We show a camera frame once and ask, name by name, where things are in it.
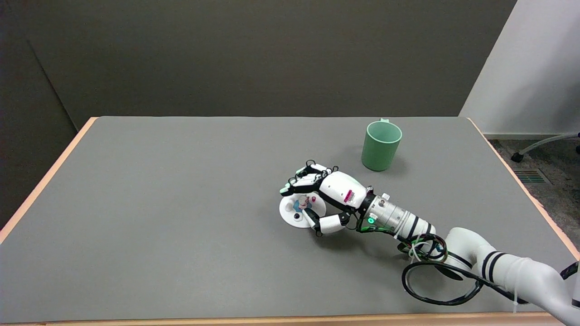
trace white robotic arm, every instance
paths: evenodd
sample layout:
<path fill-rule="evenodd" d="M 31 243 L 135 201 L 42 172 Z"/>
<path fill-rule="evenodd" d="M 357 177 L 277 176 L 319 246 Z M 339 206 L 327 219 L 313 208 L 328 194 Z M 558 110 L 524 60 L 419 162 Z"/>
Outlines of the white robotic arm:
<path fill-rule="evenodd" d="M 451 229 L 443 241 L 436 235 L 433 225 L 392 204 L 388 195 L 375 195 L 372 187 L 364 187 L 353 177 L 339 172 L 337 166 L 330 169 L 314 161 L 309 162 L 288 180 L 280 190 L 281 195 L 316 191 L 324 201 L 342 211 L 320 217 L 311 209 L 304 210 L 305 218 L 319 235 L 344 229 L 350 218 L 355 216 L 358 220 L 356 231 L 381 231 L 390 234 L 403 243 L 403 249 L 406 246 L 406 250 L 412 251 L 417 258 L 428 260 L 411 264 L 403 272 L 403 284 L 413 297 L 422 300 L 408 290 L 405 275 L 409 269 L 417 267 L 417 264 L 430 263 L 435 264 L 446 276 L 456 280 L 461 280 L 462 274 L 475 274 L 480 282 L 479 288 L 467 300 L 477 294 L 481 284 L 485 284 L 513 298 L 514 304 L 517 301 L 531 302 L 566 326 L 580 326 L 580 276 L 577 277 L 574 296 L 571 297 L 564 283 L 564 276 L 554 268 L 530 258 L 499 252 L 479 234 L 460 227 Z M 368 221 L 371 226 L 362 227 L 363 220 Z M 578 264 L 568 269 L 577 270 Z"/>
<path fill-rule="evenodd" d="M 515 305 L 519 298 L 546 310 L 566 326 L 580 326 L 580 309 L 575 305 L 578 301 L 570 296 L 563 277 L 554 268 L 499 252 L 479 234 L 461 227 L 451 229 L 445 241 L 447 250 L 454 253 L 445 264 L 474 270 L 478 276 L 514 294 Z M 575 298 L 580 296 L 580 277 L 576 284 Z"/>

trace office chair leg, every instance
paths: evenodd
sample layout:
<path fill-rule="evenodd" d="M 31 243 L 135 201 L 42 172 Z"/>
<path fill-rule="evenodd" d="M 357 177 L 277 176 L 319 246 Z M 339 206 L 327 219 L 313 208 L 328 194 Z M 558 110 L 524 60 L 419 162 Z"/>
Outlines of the office chair leg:
<path fill-rule="evenodd" d="M 521 151 L 517 151 L 517 152 L 513 153 L 512 161 L 518 162 L 518 163 L 521 162 L 521 160 L 523 160 L 523 158 L 524 158 L 525 153 L 527 153 L 527 152 L 533 150 L 534 148 L 536 148 L 540 145 L 543 145 L 545 143 L 553 142 L 555 140 L 569 139 L 569 138 L 576 138 L 576 137 L 580 137 L 580 133 L 565 133 L 563 135 L 558 135 L 558 136 L 546 138 L 544 140 L 540 140 L 539 142 L 533 143 L 532 145 L 529 145 L 528 147 L 522 149 Z"/>

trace chair wheel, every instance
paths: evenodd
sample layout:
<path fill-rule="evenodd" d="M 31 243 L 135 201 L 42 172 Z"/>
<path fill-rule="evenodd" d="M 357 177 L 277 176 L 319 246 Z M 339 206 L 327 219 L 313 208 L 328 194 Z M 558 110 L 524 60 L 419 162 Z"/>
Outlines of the chair wheel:
<path fill-rule="evenodd" d="M 512 155 L 512 161 L 514 162 L 521 162 L 521 160 L 524 159 L 524 156 L 518 152 L 513 153 Z"/>

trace red object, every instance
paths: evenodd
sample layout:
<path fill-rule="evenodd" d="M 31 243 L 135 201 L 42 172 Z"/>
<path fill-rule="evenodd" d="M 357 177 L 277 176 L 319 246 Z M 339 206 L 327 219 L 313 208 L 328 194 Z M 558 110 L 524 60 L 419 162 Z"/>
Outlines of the red object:
<path fill-rule="evenodd" d="M 349 190 L 349 192 L 346 194 L 345 202 L 349 201 L 349 198 L 350 198 L 350 194 L 351 193 L 353 193 L 353 191 L 352 190 Z"/>

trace gray table surface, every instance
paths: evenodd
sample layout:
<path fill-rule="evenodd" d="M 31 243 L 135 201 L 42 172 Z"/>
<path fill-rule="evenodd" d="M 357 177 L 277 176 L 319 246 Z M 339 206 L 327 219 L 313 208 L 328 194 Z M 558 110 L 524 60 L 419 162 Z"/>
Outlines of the gray table surface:
<path fill-rule="evenodd" d="M 460 226 L 558 270 L 574 261 L 470 121 L 393 118 L 403 140 L 379 173 L 360 163 L 373 120 L 97 119 L 0 245 L 0 322 L 512 310 L 490 289 L 457 307 L 415 300 L 388 236 L 287 225 L 278 191 L 308 159 L 442 236 Z M 438 273 L 419 283 L 459 288 Z"/>

